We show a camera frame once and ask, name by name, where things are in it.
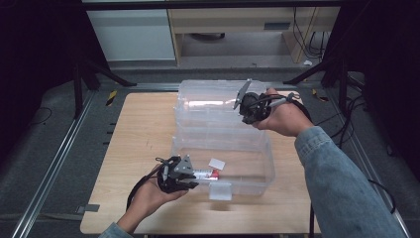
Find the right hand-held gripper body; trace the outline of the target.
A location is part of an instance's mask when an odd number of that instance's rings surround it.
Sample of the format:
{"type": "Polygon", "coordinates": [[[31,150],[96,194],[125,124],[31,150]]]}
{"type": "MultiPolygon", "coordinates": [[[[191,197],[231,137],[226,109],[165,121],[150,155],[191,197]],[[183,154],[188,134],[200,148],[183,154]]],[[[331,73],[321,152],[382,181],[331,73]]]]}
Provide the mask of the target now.
{"type": "Polygon", "coordinates": [[[264,93],[248,92],[251,83],[252,80],[249,78],[239,89],[233,109],[240,107],[240,114],[243,116],[267,117],[270,112],[271,99],[264,93]]]}

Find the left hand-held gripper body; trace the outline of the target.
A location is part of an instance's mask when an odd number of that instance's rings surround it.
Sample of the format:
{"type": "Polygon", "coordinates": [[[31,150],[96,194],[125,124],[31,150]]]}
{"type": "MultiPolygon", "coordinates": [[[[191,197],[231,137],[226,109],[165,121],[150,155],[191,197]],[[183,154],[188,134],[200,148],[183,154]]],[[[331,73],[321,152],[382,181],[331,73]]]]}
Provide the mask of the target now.
{"type": "Polygon", "coordinates": [[[172,156],[167,160],[157,158],[157,161],[161,162],[157,171],[157,184],[161,191],[173,193],[182,190],[179,185],[182,181],[197,182],[188,155],[184,157],[172,156]]]}

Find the red and white packet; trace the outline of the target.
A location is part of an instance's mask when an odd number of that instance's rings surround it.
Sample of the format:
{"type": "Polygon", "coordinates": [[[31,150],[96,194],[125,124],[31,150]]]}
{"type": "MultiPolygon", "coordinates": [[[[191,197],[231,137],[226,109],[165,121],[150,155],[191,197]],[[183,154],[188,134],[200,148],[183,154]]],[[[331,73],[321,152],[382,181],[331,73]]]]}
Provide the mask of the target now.
{"type": "Polygon", "coordinates": [[[219,172],[217,170],[194,170],[193,175],[200,180],[218,180],[219,172]]]}

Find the clear plastic storage box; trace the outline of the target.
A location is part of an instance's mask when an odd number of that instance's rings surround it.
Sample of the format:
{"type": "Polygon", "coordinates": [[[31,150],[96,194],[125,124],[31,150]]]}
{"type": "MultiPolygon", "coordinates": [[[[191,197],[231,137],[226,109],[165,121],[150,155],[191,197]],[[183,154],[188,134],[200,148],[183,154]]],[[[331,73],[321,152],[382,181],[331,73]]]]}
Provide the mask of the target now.
{"type": "MultiPolygon", "coordinates": [[[[171,153],[188,155],[194,170],[212,169],[212,158],[226,163],[218,180],[197,179],[195,193],[214,200],[235,195],[261,195],[275,179],[268,134],[243,122],[240,107],[233,109],[245,80],[184,80],[174,106],[175,133],[171,153]]],[[[252,80],[249,92],[265,92],[252,80]]]]}

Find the person's right hand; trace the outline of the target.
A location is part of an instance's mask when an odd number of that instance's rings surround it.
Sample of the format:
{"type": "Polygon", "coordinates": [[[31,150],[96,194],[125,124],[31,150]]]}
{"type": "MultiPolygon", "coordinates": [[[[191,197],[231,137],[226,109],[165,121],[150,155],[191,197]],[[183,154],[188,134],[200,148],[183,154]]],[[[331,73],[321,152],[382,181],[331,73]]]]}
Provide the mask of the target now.
{"type": "Polygon", "coordinates": [[[297,137],[304,130],[313,127],[313,123],[296,105],[286,102],[275,106],[266,119],[254,123],[253,126],[282,136],[297,137]]]}

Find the person's left hand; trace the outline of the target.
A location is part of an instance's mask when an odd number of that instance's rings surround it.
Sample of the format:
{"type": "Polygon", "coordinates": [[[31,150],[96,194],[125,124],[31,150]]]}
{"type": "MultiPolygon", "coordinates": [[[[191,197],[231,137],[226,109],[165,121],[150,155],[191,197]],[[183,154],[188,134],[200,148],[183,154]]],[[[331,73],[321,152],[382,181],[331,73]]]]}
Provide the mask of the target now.
{"type": "Polygon", "coordinates": [[[158,187],[158,179],[149,178],[135,193],[125,214],[117,225],[129,234],[133,234],[139,224],[156,212],[164,204],[177,200],[187,194],[187,190],[166,193],[158,187]]]}

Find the white paper label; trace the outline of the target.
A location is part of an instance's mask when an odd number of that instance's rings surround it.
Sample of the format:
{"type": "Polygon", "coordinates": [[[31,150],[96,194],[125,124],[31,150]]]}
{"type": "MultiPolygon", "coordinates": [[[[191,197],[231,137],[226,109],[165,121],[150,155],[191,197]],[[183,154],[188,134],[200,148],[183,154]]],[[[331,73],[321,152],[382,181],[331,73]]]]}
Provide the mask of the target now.
{"type": "Polygon", "coordinates": [[[225,167],[226,163],[223,161],[220,161],[218,159],[212,158],[209,162],[209,166],[215,170],[222,171],[225,167]]]}

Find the yellow and black tape strip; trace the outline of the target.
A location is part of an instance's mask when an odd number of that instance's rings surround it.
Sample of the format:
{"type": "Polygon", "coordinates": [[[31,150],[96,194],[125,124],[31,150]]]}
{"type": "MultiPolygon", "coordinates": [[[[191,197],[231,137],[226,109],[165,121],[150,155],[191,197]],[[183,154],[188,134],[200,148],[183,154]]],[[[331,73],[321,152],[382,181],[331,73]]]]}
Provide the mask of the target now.
{"type": "Polygon", "coordinates": [[[112,105],[112,103],[113,103],[113,101],[114,101],[114,99],[115,99],[115,97],[116,97],[116,95],[117,95],[117,90],[116,89],[114,89],[114,90],[112,90],[111,92],[110,92],[110,94],[109,94],[109,96],[108,96],[108,99],[107,99],[107,101],[106,101],[106,103],[105,103],[105,105],[106,106],[110,106],[110,105],[112,105]]]}
{"type": "Polygon", "coordinates": [[[311,89],[311,93],[319,101],[322,101],[322,102],[328,102],[329,101],[329,98],[327,96],[320,96],[319,93],[318,93],[318,91],[315,88],[312,88],[311,89]]]}

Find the wooden desk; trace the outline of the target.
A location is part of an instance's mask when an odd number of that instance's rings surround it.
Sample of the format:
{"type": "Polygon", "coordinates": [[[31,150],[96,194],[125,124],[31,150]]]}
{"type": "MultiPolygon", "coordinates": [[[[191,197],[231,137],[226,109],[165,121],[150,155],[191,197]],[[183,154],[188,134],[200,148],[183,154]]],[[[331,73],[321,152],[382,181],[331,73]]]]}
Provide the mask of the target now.
{"type": "Polygon", "coordinates": [[[277,7],[168,10],[175,58],[186,34],[282,32],[294,62],[303,59],[314,32],[331,32],[339,7],[277,7]]]}

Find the grey tape piece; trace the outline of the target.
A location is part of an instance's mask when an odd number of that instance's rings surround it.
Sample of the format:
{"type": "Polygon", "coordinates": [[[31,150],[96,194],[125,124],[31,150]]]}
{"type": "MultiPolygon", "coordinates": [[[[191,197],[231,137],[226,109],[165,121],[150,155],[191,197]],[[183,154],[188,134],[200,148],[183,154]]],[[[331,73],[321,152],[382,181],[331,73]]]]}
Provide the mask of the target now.
{"type": "Polygon", "coordinates": [[[75,212],[77,214],[84,214],[85,212],[97,212],[99,210],[99,207],[99,204],[80,205],[76,208],[75,212]]]}

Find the black metal stand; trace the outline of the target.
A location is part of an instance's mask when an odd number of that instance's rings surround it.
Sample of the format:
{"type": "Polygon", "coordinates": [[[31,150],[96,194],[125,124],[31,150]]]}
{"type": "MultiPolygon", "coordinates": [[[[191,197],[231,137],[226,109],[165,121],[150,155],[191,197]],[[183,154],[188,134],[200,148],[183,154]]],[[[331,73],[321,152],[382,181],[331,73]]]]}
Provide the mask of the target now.
{"type": "Polygon", "coordinates": [[[348,85],[348,63],[343,57],[330,57],[323,59],[320,63],[312,66],[310,69],[304,71],[298,76],[285,81],[284,84],[296,85],[302,82],[309,76],[324,71],[324,76],[321,80],[323,87],[332,87],[336,81],[339,82],[339,96],[338,105],[345,116],[348,116],[349,109],[347,108],[347,85],[348,85]]]}
{"type": "Polygon", "coordinates": [[[105,75],[111,80],[125,87],[136,86],[134,82],[127,81],[117,74],[114,74],[110,69],[103,67],[92,60],[85,59],[77,62],[72,70],[73,76],[73,89],[74,89],[74,102],[75,112],[74,118],[78,118],[83,110],[83,94],[82,94],[82,82],[85,82],[90,90],[96,90],[99,88],[99,80],[96,78],[95,73],[105,75]]]}

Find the white cabinet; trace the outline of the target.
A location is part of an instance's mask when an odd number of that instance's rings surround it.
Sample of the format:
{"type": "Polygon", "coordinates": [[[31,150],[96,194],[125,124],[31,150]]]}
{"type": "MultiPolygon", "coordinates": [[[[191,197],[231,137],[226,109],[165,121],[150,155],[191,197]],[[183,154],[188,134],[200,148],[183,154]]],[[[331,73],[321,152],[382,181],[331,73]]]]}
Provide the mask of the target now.
{"type": "Polygon", "coordinates": [[[174,60],[165,10],[88,11],[107,61],[174,60]]]}

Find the metal floor rail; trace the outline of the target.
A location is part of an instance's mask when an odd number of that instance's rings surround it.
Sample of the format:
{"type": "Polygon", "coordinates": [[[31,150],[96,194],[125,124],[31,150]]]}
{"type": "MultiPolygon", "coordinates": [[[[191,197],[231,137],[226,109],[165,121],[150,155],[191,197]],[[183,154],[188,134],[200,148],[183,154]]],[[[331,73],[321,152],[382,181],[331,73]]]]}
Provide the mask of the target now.
{"type": "Polygon", "coordinates": [[[38,186],[31,202],[25,209],[25,212],[20,216],[16,227],[11,235],[11,238],[27,238],[33,225],[35,224],[41,209],[47,200],[47,197],[55,183],[57,176],[64,164],[66,157],[73,145],[73,142],[78,135],[81,125],[88,114],[92,101],[96,96],[96,91],[87,91],[86,98],[82,100],[81,111],[71,121],[66,134],[60,143],[48,170],[46,171],[40,185],[38,186]]]}
{"type": "Polygon", "coordinates": [[[362,98],[356,101],[342,149],[368,179],[385,187],[373,185],[384,203],[395,208],[393,216],[406,237],[420,238],[420,183],[401,158],[388,153],[388,143],[362,98]]]}

